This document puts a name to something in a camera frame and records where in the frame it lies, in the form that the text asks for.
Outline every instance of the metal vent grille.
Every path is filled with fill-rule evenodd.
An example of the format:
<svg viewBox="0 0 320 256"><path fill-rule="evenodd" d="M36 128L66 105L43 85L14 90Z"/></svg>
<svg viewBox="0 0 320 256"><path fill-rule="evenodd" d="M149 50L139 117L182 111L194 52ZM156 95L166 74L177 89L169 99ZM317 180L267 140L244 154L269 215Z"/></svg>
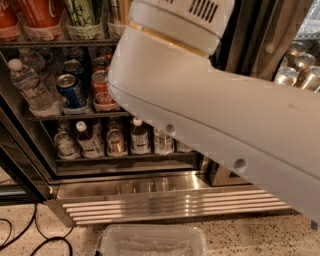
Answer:
<svg viewBox="0 0 320 256"><path fill-rule="evenodd" d="M210 0L193 0L189 13L211 23L218 9L218 5Z"/></svg>
<svg viewBox="0 0 320 256"><path fill-rule="evenodd" d="M174 0L162 0L162 2L168 3L168 4L172 4Z"/></svg>

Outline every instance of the screw hole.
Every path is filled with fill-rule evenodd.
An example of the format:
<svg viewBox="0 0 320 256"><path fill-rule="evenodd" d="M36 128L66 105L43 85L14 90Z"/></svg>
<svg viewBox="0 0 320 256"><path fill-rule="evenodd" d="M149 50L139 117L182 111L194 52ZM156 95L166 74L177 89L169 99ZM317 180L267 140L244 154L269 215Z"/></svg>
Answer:
<svg viewBox="0 0 320 256"><path fill-rule="evenodd" d="M245 173L247 170L247 163L243 159L238 159L233 164L233 168L239 173Z"/></svg>
<svg viewBox="0 0 320 256"><path fill-rule="evenodd" d="M175 128L172 124L168 124L167 127L166 127L166 132L168 135L171 135L173 136L175 134Z"/></svg>

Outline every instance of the power cord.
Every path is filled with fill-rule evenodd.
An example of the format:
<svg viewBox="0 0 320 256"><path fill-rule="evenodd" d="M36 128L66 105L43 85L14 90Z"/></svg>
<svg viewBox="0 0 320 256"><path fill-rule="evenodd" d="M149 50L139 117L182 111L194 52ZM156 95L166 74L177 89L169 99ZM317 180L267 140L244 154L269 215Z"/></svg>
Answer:
<svg viewBox="0 0 320 256"><path fill-rule="evenodd" d="M66 238L67 238L67 236L70 235L70 233L73 231L73 228L71 228L71 229L69 230L69 232L68 232L65 236L63 236L63 237L55 236L55 237L48 238L47 236L45 236L45 235L41 232L41 230L40 230L40 228L39 228L39 224L38 224L38 221L37 221L37 211L38 211L38 205L35 205L35 218L34 218L34 222L35 222L35 225L36 225L36 228L37 228L38 232L39 232L40 235L41 235L44 239L46 239L46 240L45 240L44 242L42 242L36 249L34 249L34 251L31 253L30 256L35 255L36 252L37 252L38 250L40 250L40 248L42 248L44 245L46 245L46 244L48 244L48 243L50 243L50 242L56 242L56 241L63 241L63 242L65 242L65 243L67 244L67 246L68 246L68 249L69 249L69 255L72 256L72 255L73 255L72 246L71 246L70 242L69 242Z"/></svg>
<svg viewBox="0 0 320 256"><path fill-rule="evenodd" d="M7 222L10 226L10 232L9 235L6 239L6 241L0 246L0 251L3 250L4 248L8 247L10 244L14 243L15 241L17 241L31 226L33 220L35 219L36 216L36 204L34 205L34 210L33 210L33 214L32 214L32 218L29 221L28 225L22 230L22 232L17 235L15 238L13 238L11 241L7 242L9 240L9 237L11 236L11 232L12 232L12 223L9 220L6 219L1 219L1 221Z"/></svg>

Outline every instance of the gold trim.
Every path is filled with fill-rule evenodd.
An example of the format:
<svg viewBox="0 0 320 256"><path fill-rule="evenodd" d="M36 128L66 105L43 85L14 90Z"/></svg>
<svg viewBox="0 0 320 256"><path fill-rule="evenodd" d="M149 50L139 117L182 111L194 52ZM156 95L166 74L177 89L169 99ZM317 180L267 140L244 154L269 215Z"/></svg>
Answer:
<svg viewBox="0 0 320 256"><path fill-rule="evenodd" d="M168 37L168 36L165 36L163 34L160 34L157 31L154 31L154 30L152 30L150 28L146 28L146 27L144 27L142 25L139 25L139 24L137 24L137 23L135 23L135 22L133 22L131 20L129 20L128 26L133 28L133 29L139 30L139 31L141 31L141 32L143 32L143 33L145 33L147 35L154 36L154 37L157 37L159 39L165 40L170 44L173 44L175 46L179 46L179 47L181 47L181 48L183 48L183 49L185 49L187 51L190 51L190 52L192 52L194 54L197 54L197 55L199 55L201 57L209 58L209 54L206 53L206 52L203 52L203 51L201 51L199 49L196 49L196 48L194 48L192 46L186 45L186 44L184 44L184 43L182 43L182 42L180 42L178 40L175 40L175 39L173 39L171 37Z"/></svg>

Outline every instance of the speckled floor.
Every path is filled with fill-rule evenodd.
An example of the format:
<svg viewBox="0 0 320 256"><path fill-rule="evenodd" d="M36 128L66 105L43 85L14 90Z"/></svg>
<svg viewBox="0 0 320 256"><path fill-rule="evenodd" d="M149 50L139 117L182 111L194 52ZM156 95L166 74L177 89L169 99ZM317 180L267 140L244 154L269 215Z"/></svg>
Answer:
<svg viewBox="0 0 320 256"><path fill-rule="evenodd" d="M0 207L0 218L9 219L16 236L27 225L33 205ZM48 236L63 236L69 229L43 205L39 205L38 223ZM187 225L201 228L207 240L208 256L318 256L320 231L310 229L310 222L293 211L211 216L164 221L144 221L143 224ZM76 227L68 236L73 255L93 256L100 248L107 225ZM7 224L0 222L0 244L7 236ZM33 223L30 229L14 244L0 251L0 255L30 255L44 241ZM36 255L68 255L62 242L46 245Z"/></svg>

